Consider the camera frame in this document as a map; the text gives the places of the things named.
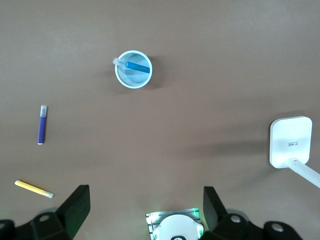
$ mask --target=brown surface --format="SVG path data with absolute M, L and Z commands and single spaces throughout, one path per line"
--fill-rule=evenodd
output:
M 319 239 L 320 189 L 269 164 L 271 122 L 305 115 L 320 172 L 319 39 L 318 0 L 1 1 L 0 219 L 20 225 L 89 184 L 75 239 L 147 240 L 145 213 L 201 208 L 214 186 L 258 226 Z M 131 49 L 153 63 L 141 89 L 114 73 Z

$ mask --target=white lamp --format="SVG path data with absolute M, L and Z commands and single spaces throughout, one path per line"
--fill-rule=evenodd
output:
M 309 160 L 312 121 L 306 116 L 279 118 L 270 128 L 270 163 L 290 168 L 320 188 L 320 174 L 305 164 Z

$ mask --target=white cup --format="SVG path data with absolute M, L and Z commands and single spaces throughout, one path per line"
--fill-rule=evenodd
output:
M 115 65 L 114 71 L 119 82 L 130 89 L 142 88 L 151 79 L 153 68 L 150 59 L 141 51 L 130 50 L 122 53 L 121 60 L 150 68 L 150 73 Z

